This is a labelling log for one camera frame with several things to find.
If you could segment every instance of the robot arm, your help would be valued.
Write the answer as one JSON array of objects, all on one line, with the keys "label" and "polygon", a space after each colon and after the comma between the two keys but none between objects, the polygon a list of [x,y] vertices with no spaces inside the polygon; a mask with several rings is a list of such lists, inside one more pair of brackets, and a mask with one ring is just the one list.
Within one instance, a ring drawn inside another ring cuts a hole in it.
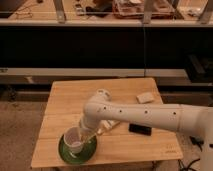
[{"label": "robot arm", "polygon": [[202,171],[213,168],[213,109],[179,104],[116,104],[106,90],[98,90],[84,106],[79,128],[91,136],[101,120],[118,120],[138,125],[182,132],[204,139]]}]

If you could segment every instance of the cable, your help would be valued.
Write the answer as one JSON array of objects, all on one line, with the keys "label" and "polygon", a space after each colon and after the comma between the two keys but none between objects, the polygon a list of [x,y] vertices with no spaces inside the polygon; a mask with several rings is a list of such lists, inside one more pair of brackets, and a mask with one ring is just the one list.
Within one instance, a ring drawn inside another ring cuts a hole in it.
[{"label": "cable", "polygon": [[[39,5],[39,3],[36,3],[36,4],[31,4],[31,5],[28,5],[28,6],[22,6],[20,9],[18,9],[15,14],[16,14],[16,19],[24,19],[24,18],[32,18],[33,17],[33,13],[31,11],[31,7],[34,7],[34,6],[37,6]],[[24,11],[24,10],[28,10],[28,12],[25,12],[25,13],[19,13],[21,11]]]},{"label": "cable", "polygon": [[180,171],[197,171],[197,170],[191,168],[191,166],[192,166],[194,163],[198,162],[198,161],[200,161],[200,158],[195,159],[195,160],[192,160],[192,161],[188,164],[188,166],[185,166],[181,160],[178,160],[179,169],[180,169]]},{"label": "cable", "polygon": [[200,144],[199,142],[197,142],[196,145],[199,147],[200,151],[203,150],[203,149],[202,149],[202,146],[201,146],[201,144]]}]

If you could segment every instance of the tabletop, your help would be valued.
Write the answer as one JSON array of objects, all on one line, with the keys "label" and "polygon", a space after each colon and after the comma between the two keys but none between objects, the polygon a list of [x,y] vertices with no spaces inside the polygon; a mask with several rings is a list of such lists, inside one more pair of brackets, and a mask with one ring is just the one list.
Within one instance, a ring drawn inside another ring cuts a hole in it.
[{"label": "tabletop", "polygon": [[[98,89],[110,92],[112,101],[135,104],[136,96],[151,92],[154,103],[162,103],[152,78],[59,81],[52,85],[39,137],[33,154],[32,168],[68,166],[59,156],[58,143],[63,133],[77,126],[86,101]],[[131,163],[182,158],[175,133],[154,129],[151,136],[130,133],[128,123],[97,136],[97,149],[85,165]]]}]

